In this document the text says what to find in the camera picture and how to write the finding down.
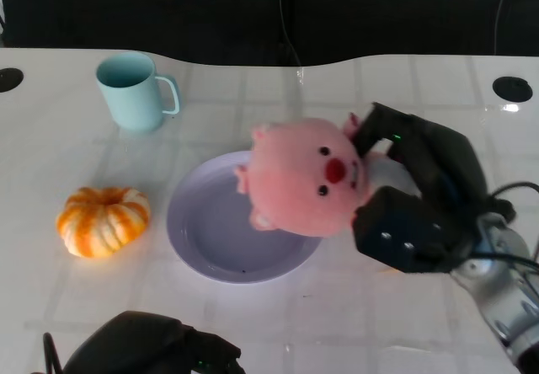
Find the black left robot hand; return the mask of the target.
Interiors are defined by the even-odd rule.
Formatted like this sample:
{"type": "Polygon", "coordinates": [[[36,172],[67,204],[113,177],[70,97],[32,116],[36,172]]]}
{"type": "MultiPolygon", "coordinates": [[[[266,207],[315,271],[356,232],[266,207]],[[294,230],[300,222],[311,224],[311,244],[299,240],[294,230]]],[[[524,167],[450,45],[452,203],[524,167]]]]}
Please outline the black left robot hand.
{"type": "Polygon", "coordinates": [[[223,338],[154,313],[126,311],[93,333],[65,373],[243,373],[241,350],[223,338]]]}

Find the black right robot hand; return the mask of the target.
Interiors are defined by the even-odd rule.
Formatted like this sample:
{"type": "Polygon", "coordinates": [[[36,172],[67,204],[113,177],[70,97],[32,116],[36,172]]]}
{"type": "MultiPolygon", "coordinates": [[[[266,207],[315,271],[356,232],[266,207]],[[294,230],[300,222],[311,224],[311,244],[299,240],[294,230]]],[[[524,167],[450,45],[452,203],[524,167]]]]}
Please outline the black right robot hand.
{"type": "Polygon", "coordinates": [[[479,217],[515,219],[509,201],[489,194],[463,134],[375,103],[352,142],[366,156],[382,139],[391,141],[390,160],[404,168],[418,193],[384,184],[356,210],[352,228],[361,254],[404,273],[449,273],[479,245],[479,217]]]}

